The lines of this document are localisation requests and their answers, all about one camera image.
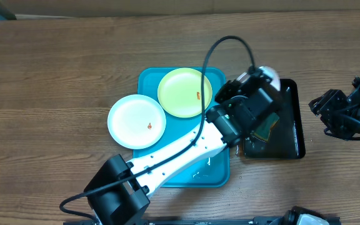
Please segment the green yellow sponge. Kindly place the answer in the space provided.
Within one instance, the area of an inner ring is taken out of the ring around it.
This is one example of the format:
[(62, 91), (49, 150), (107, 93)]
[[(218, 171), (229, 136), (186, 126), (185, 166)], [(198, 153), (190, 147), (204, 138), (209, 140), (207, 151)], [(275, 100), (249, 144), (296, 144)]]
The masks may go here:
[(279, 121), (279, 116), (276, 113), (270, 114), (254, 131), (254, 137), (268, 142), (273, 128)]

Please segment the white plate with red stain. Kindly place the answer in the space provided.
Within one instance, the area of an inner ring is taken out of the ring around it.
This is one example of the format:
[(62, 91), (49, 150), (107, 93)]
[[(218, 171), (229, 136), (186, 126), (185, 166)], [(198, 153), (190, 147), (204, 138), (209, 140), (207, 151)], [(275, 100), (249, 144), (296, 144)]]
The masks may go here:
[[(281, 82), (278, 73), (269, 66), (260, 66), (259, 69), (268, 77), (271, 78), (270, 85), (276, 88), (278, 91), (281, 90)], [(242, 73), (236, 81), (245, 83), (249, 79), (250, 75), (247, 72)]]

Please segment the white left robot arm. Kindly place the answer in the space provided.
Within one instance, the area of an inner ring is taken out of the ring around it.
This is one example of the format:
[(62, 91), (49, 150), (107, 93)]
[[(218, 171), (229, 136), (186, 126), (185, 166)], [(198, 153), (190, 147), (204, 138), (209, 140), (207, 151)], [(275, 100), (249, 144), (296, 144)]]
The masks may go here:
[(281, 107), (277, 75), (242, 74), (215, 96), (201, 124), (171, 144), (128, 162), (108, 159), (86, 186), (96, 224), (136, 224), (164, 183), (196, 162), (238, 145)]

